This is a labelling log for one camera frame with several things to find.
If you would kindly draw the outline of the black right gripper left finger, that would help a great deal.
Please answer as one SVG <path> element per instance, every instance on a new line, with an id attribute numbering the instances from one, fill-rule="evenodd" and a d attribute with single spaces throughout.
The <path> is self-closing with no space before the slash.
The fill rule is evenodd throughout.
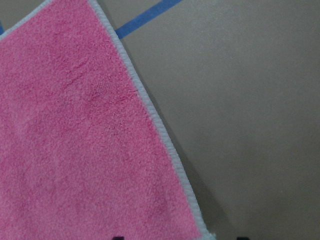
<path id="1" fill-rule="evenodd" d="M 123 236 L 114 236 L 112 240 L 124 240 Z"/>

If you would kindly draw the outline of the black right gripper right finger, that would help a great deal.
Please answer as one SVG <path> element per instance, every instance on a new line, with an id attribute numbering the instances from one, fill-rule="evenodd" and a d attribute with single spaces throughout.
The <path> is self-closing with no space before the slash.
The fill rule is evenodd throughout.
<path id="1" fill-rule="evenodd" d="M 236 240 L 249 240 L 247 236 L 237 236 Z"/>

